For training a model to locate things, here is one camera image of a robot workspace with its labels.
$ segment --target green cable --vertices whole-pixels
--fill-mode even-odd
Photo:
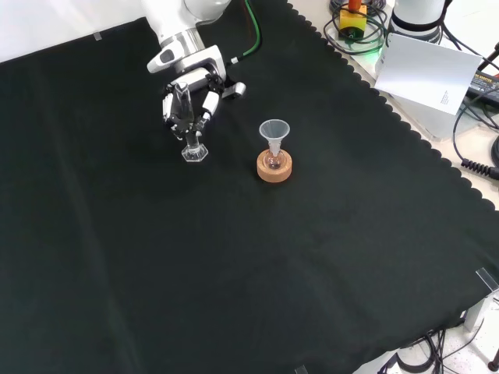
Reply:
[[[246,51],[242,54],[243,56],[251,55],[253,52],[255,52],[255,50],[260,45],[260,41],[261,41],[260,28],[258,27],[258,22],[257,22],[257,19],[255,18],[255,15],[253,14],[253,10],[251,9],[250,1],[245,0],[245,3],[246,3],[246,7],[248,8],[248,12],[251,16],[251,20],[253,21],[253,25],[255,26],[255,31],[257,32],[257,40],[255,41],[255,45],[252,46],[251,49],[249,49],[248,51]]]

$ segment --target plastic funnel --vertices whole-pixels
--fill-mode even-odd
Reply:
[[[281,150],[281,141],[289,134],[289,125],[280,119],[269,119],[260,125],[260,134],[276,157]]]

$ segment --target clear glass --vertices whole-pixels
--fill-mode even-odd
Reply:
[[[182,155],[187,162],[201,162],[207,155],[208,149],[200,143],[199,132],[193,130],[195,120],[193,102],[190,98],[189,85],[178,83],[174,92],[175,113],[179,119],[189,122],[189,129],[186,130],[187,146],[183,149]]]
[[[274,170],[282,168],[286,157],[281,151],[281,142],[289,134],[289,125],[280,119],[270,119],[260,125],[260,134],[269,145],[264,156],[264,165]]]
[[[274,156],[269,150],[264,156],[264,165],[269,169],[279,169],[286,163],[286,157],[280,150],[277,156]]]

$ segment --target connector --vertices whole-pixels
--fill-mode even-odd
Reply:
[[[499,181],[499,168],[479,164],[466,158],[462,160],[461,166],[474,171],[477,174],[484,175],[486,177]]]

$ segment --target white table surface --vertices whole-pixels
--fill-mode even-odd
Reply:
[[[293,5],[293,8],[296,9],[299,14],[305,16],[306,20],[310,21],[312,25],[317,28],[317,31],[323,33],[324,24],[331,20],[331,14],[329,12],[329,0],[288,0],[288,2]],[[454,28],[457,28],[458,21],[453,19],[451,24]],[[497,32],[496,30],[494,32],[494,35],[499,35],[499,32]],[[470,37],[469,35],[466,36],[464,32],[459,33],[457,31],[455,32],[455,36],[457,38],[462,37],[461,40],[463,42],[467,43],[471,48],[475,47],[475,49],[479,53],[487,54],[488,46],[483,46],[482,44],[476,46],[473,43],[473,37]],[[488,54],[491,53],[493,48],[494,46],[489,49]],[[354,70],[358,74],[360,74],[364,80],[369,82],[371,86],[374,86],[374,79],[370,76],[370,74],[366,72],[366,70],[364,70],[351,57],[347,55],[344,55],[344,57],[349,61],[349,64],[353,66]],[[455,153],[454,147],[452,146],[452,142],[450,140],[439,143],[432,142],[431,140],[427,139],[424,133],[418,129],[416,121],[412,120],[393,98],[386,94],[382,95],[388,99],[388,103],[394,108],[394,111],[401,115],[403,121],[411,124],[412,129],[419,132],[423,139],[428,140],[435,150],[441,152],[443,158],[448,159],[454,167],[461,170],[463,178],[467,178],[471,182],[472,187],[478,189],[482,193],[483,198],[488,199],[489,201],[494,203],[494,205],[496,206],[496,210],[499,210],[499,181],[492,181],[488,178],[483,178],[462,168],[461,160]],[[478,128],[471,129],[468,132],[464,132],[457,137],[458,148],[463,157],[466,157],[469,160],[473,160],[475,162],[480,162],[482,164],[492,166],[493,163],[490,158],[490,149],[497,136],[499,136],[498,132],[494,132],[485,126],[479,126]]]

